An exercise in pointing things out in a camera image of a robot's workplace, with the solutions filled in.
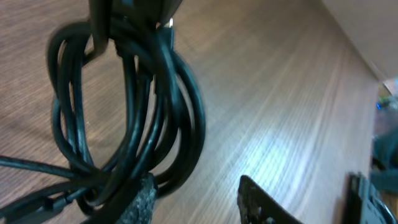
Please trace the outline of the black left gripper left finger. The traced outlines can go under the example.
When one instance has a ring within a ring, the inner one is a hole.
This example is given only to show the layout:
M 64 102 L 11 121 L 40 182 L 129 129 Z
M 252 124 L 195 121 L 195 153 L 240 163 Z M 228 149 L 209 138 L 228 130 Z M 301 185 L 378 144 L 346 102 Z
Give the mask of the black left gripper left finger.
M 157 184 L 151 173 L 129 179 L 83 224 L 147 224 L 152 221 Z

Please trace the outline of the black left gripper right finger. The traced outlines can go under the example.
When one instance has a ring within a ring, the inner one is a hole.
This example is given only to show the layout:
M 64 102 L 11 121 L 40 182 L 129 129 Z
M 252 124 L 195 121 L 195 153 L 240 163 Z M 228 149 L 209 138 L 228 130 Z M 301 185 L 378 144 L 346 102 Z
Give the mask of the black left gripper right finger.
M 237 205 L 241 224 L 302 224 L 247 175 L 240 177 Z

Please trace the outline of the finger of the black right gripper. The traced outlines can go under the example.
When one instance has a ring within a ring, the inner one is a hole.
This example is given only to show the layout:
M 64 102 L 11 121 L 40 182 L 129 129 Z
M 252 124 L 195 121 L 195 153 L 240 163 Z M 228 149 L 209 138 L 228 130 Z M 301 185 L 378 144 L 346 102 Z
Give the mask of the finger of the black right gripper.
M 149 15 L 151 23 L 164 26 L 171 20 L 182 0 L 153 0 L 150 3 Z
M 108 46 L 111 8 L 112 0 L 89 0 L 94 56 L 103 54 Z

